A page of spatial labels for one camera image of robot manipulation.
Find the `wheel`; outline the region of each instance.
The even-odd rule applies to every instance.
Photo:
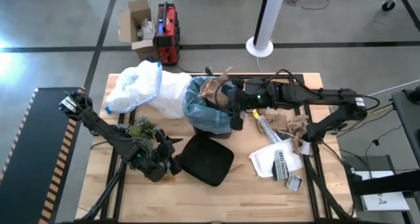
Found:
[[[385,1],[382,4],[382,11],[390,11],[395,7],[395,0],[392,0],[391,5],[388,5],[388,3],[389,3],[388,1]]]

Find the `gray floor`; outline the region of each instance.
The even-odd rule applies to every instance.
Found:
[[[127,2],[117,0],[104,46],[124,45],[118,41],[118,14]],[[150,0],[153,8],[164,1],[177,6],[182,44],[245,43],[253,35],[262,0]],[[319,7],[322,0],[302,0]],[[384,0],[329,0],[322,11],[307,11],[283,5],[272,35],[275,43],[325,43],[360,41],[419,41],[401,0],[390,12],[381,11]],[[418,0],[408,0],[420,14]],[[0,47],[95,46],[109,0],[0,0]],[[263,72],[286,68],[292,72],[320,72],[326,88],[350,87],[371,94],[420,78],[419,47],[360,47],[319,49],[275,49],[259,60]],[[86,53],[0,53],[0,164],[5,161],[28,101],[36,87],[83,86],[93,52]],[[258,72],[257,61],[246,50],[181,51],[179,65],[201,71],[211,66],[222,71]],[[98,109],[109,73],[136,66],[136,54],[102,52],[94,74],[90,97]],[[179,72],[178,68],[167,68]],[[412,88],[420,83],[411,84]],[[390,93],[379,93],[383,104]],[[372,139],[398,127],[395,113],[339,139],[343,149],[364,154]],[[56,221],[74,217],[83,184],[92,137],[79,134],[69,179]],[[417,164],[402,129],[392,132],[370,149],[370,155],[390,154],[397,169]],[[409,200],[414,219],[417,207]],[[403,223],[399,213],[358,212],[363,220]]]

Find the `wooden tabletop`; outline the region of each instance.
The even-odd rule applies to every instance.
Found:
[[[303,74],[309,88],[322,87],[318,73]],[[118,74],[110,74],[105,89],[104,99],[116,84]],[[328,106],[310,106],[314,122],[324,119],[330,112]],[[294,116],[293,110],[277,110],[288,118]],[[158,123],[172,138],[184,140],[175,144],[180,153],[189,138],[194,135],[192,126],[185,120],[168,120],[148,105],[139,106],[136,117],[147,116]],[[100,117],[109,124],[117,124],[118,114],[107,114],[104,100]],[[242,131],[233,131],[229,139],[215,139],[229,148],[235,155],[232,167],[226,179],[219,187],[211,187],[182,171],[176,176],[166,175],[157,183],[144,177],[139,170],[127,170],[123,200],[119,216],[120,222],[209,222],[209,221],[313,221],[305,169],[295,173],[304,179],[298,192],[285,187],[285,183],[274,182],[272,178],[257,178],[248,156],[270,144],[265,134],[259,133],[255,119],[246,117]],[[93,143],[103,141],[95,138]],[[335,136],[327,135],[325,142],[340,154]],[[86,214],[104,190],[112,148],[108,144],[91,150],[83,190],[76,217]],[[320,146],[320,156],[324,169],[327,188],[348,213],[351,211],[352,198],[345,171],[336,157],[325,146]],[[324,215],[321,195],[316,188],[321,216]],[[113,192],[108,210],[112,216],[116,192]]]

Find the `small box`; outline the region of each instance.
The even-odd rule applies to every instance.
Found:
[[[146,60],[148,56],[152,56],[155,60],[159,59],[154,39],[139,41],[137,36],[137,29],[145,18],[156,25],[148,0],[130,1],[129,8],[129,11],[121,11],[119,14],[119,41],[131,43],[131,49],[137,53],[140,60]]]

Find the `white pole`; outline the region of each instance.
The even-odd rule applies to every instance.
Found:
[[[283,0],[262,0],[255,35],[248,39],[246,44],[246,48],[251,55],[266,57],[272,53],[273,43],[271,42],[271,35],[282,3]]]

